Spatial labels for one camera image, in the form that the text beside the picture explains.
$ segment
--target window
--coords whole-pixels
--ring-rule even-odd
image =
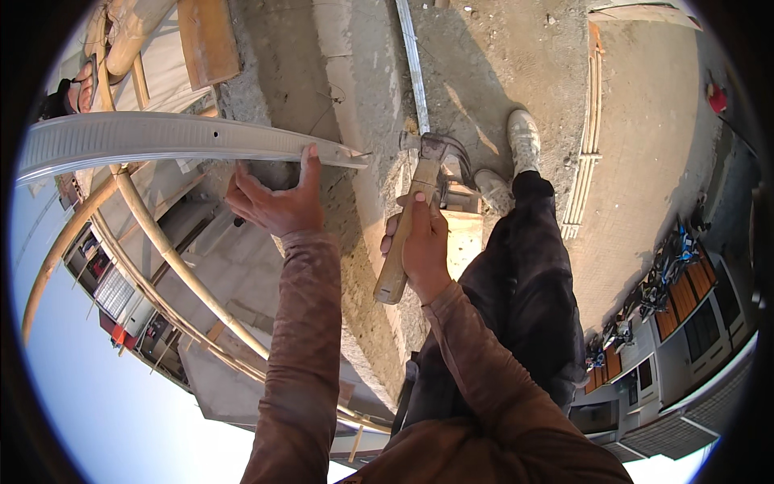
[[[614,431],[618,429],[618,400],[571,407],[570,422],[584,434]]]
[[[722,263],[717,265],[715,276],[717,277],[715,299],[717,299],[717,305],[721,309],[723,325],[726,327],[726,329],[729,329],[731,324],[739,316],[739,303],[736,301],[734,288],[731,287],[731,280],[728,278],[728,273],[726,272],[725,266]]]
[[[653,384],[653,374],[650,371],[650,358],[637,367],[639,373],[639,389],[644,390]]]
[[[135,293],[135,288],[121,275],[115,267],[102,278],[99,287],[94,292],[94,299],[114,318],[118,319],[121,311]]]
[[[701,358],[721,337],[709,299],[704,301],[683,328],[688,339],[688,352],[692,363]]]

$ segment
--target sleeve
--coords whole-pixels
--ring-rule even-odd
[[[524,476],[631,482],[621,462],[579,432],[484,325],[452,282],[423,306],[441,355],[488,436],[516,453]]]
[[[57,92],[43,98],[38,107],[36,121],[59,118],[61,116],[74,115],[75,110],[67,99],[67,91],[70,89],[70,80],[62,79]]]
[[[265,396],[243,483],[325,482],[336,431],[341,347],[341,261],[332,235],[282,238]]]

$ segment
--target white sneaker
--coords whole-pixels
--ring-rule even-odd
[[[479,170],[473,176],[481,198],[501,217],[505,217],[515,206],[513,192],[508,182],[491,170]]]
[[[516,109],[508,117],[508,143],[513,153],[513,176],[522,171],[540,172],[540,136],[533,117]]]

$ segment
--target brown long sleeve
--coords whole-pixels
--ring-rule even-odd
[[[336,431],[341,346],[341,267],[332,235],[282,238],[265,396],[241,482],[325,482]]]
[[[500,345],[459,284],[423,310],[477,419],[411,425],[356,473],[362,484],[631,482],[621,462],[586,439]]]
[[[459,284],[423,310],[462,396],[496,440],[508,443],[536,428],[582,436],[484,325]]]

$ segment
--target hammer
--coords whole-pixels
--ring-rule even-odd
[[[438,172],[441,164],[449,156],[455,156],[459,161],[462,178],[467,184],[472,183],[471,162],[467,157],[464,146],[456,139],[449,136],[437,135],[426,132],[421,137],[413,136],[405,131],[400,136],[400,148],[418,148],[420,160],[414,170],[411,179],[410,194],[421,191],[425,194],[425,200],[429,204],[433,200],[436,189]],[[385,263],[374,289],[374,298],[384,304],[397,304],[403,297],[408,276],[403,270],[403,243],[411,232],[411,206],[403,208],[398,228],[392,237],[390,250],[387,252]]]

